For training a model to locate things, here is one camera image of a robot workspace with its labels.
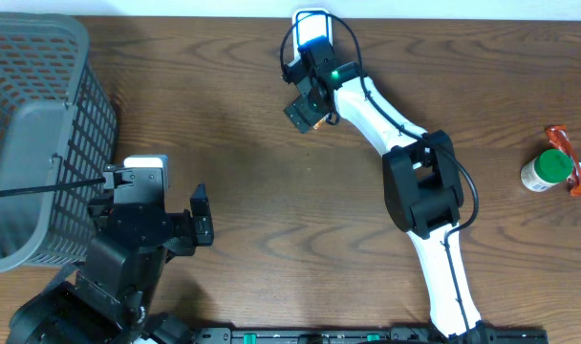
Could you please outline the green cap bottle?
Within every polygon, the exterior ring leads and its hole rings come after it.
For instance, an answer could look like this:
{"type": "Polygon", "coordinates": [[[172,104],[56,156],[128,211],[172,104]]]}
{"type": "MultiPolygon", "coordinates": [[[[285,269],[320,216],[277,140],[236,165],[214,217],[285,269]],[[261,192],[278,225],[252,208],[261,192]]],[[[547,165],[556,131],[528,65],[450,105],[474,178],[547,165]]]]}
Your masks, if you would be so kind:
{"type": "Polygon", "coordinates": [[[550,149],[529,161],[521,169],[521,182],[533,192],[544,192],[564,182],[571,172],[569,158],[557,149],[550,149]]]}

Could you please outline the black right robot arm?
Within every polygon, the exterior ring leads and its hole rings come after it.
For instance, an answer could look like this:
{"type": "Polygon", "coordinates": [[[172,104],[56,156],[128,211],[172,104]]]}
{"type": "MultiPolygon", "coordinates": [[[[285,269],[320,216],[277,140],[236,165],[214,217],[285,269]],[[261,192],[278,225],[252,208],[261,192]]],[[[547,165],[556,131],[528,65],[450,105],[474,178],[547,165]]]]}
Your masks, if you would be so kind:
{"type": "Polygon", "coordinates": [[[463,266],[460,219],[463,182],[471,180],[443,132],[429,133],[405,118],[377,90],[360,65],[319,66],[293,61],[282,77],[299,96],[285,113],[300,132],[337,114],[370,142],[382,159],[384,202],[394,225],[408,234],[419,257],[430,318],[446,339],[468,343],[482,318],[463,266]]]}

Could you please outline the orange Kleenex tissue pack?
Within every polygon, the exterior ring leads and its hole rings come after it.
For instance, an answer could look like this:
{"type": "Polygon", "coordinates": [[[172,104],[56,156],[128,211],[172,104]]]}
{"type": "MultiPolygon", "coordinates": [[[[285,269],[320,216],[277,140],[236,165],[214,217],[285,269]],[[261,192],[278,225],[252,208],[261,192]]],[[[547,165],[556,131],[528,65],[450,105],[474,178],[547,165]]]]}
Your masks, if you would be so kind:
{"type": "Polygon", "coordinates": [[[321,120],[319,120],[317,123],[315,123],[312,127],[312,129],[317,130],[319,129],[323,124],[327,123],[327,119],[326,118],[322,118],[321,120]]]}

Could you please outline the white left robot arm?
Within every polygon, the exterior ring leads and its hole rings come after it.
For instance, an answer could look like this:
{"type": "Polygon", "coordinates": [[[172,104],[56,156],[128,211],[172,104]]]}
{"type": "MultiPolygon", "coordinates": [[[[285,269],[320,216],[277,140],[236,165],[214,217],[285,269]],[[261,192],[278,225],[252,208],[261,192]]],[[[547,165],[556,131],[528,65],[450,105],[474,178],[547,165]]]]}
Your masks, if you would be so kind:
{"type": "Polygon", "coordinates": [[[164,189],[128,183],[90,201],[97,235],[84,261],[64,266],[11,318],[10,343],[192,343],[182,321],[150,313],[166,263],[209,247],[214,230],[204,184],[179,213],[164,189]]]}

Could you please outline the orange chocolate bar wrapper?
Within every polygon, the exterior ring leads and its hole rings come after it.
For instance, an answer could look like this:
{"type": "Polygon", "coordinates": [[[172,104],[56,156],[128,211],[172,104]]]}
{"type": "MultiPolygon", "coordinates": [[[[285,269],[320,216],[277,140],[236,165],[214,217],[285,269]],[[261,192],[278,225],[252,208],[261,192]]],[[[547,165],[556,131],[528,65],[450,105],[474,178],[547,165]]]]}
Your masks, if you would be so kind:
{"type": "Polygon", "coordinates": [[[552,147],[565,154],[571,162],[571,172],[568,176],[570,195],[581,197],[581,166],[570,143],[567,126],[564,124],[552,125],[547,127],[545,132],[552,147]]]}

